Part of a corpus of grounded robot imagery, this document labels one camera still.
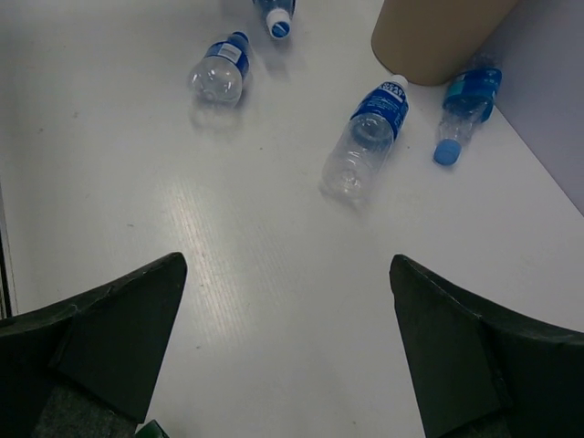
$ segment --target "brown container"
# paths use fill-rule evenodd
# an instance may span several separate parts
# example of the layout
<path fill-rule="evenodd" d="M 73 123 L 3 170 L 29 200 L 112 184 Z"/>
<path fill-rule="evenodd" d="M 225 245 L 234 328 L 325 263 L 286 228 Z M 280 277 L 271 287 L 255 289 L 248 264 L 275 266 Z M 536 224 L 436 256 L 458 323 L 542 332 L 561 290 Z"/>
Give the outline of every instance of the brown container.
<path fill-rule="evenodd" d="M 420 85 L 451 78 L 518 0 L 385 0 L 371 46 L 392 73 Z"/>

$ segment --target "cardboard cylinder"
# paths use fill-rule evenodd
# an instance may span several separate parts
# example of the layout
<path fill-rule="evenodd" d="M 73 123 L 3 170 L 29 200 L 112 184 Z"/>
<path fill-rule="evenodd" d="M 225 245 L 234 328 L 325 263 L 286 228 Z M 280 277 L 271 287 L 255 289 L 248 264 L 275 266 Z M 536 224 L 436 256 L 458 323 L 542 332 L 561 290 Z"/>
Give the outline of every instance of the cardboard cylinder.
<path fill-rule="evenodd" d="M 419 85 L 450 79 L 518 0 L 385 0 L 371 46 L 392 73 Z"/>

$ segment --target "crushed plastic bottle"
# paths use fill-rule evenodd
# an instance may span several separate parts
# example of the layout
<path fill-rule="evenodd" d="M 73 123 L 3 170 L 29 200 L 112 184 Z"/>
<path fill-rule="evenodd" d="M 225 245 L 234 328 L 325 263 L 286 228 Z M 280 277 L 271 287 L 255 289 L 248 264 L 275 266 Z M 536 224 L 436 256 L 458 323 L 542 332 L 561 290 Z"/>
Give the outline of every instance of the crushed plastic bottle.
<path fill-rule="evenodd" d="M 296 0 L 253 0 L 253 2 L 272 38 L 284 39 L 290 35 Z"/>
<path fill-rule="evenodd" d="M 489 119 L 502 73 L 495 61 L 485 54 L 471 60 L 446 92 L 443 117 L 436 132 L 434 161 L 452 166 L 473 137 L 477 126 Z"/>
<path fill-rule="evenodd" d="M 242 96 L 248 71 L 249 39 L 243 32 L 209 47 L 189 76 L 194 110 L 202 124 L 229 117 Z"/>
<path fill-rule="evenodd" d="M 408 81 L 395 75 L 357 107 L 322 171 L 322 189 L 341 201 L 367 200 L 408 112 Z"/>

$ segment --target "white wall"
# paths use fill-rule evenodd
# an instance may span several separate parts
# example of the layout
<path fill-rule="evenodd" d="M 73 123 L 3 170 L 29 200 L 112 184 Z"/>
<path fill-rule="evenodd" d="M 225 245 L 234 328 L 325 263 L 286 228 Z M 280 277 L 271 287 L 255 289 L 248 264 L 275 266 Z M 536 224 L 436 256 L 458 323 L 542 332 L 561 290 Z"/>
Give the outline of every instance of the white wall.
<path fill-rule="evenodd" d="M 523 0 L 486 43 L 497 106 L 584 213 L 584 1 Z"/>

